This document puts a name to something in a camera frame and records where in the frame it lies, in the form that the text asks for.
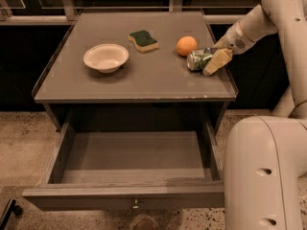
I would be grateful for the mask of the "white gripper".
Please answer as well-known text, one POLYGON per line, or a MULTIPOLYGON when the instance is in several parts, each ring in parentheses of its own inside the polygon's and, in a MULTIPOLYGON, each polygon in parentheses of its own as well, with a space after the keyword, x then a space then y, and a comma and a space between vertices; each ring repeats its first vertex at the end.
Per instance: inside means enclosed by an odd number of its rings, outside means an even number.
POLYGON ((205 65, 202 73, 205 76, 213 75, 232 60, 233 54, 241 55, 254 44, 255 41, 250 34, 250 24, 243 20, 236 22, 226 31, 223 38, 215 43, 214 48, 218 50, 205 65))

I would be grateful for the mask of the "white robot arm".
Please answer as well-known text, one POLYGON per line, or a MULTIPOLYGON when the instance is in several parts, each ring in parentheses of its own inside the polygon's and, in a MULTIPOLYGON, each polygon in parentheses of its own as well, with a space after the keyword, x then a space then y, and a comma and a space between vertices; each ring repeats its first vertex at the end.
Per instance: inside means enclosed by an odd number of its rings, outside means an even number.
POLYGON ((210 76, 278 34, 290 83, 271 116, 238 122, 224 151, 226 230, 303 230, 297 180, 307 172, 306 0, 261 0, 215 44, 210 76))

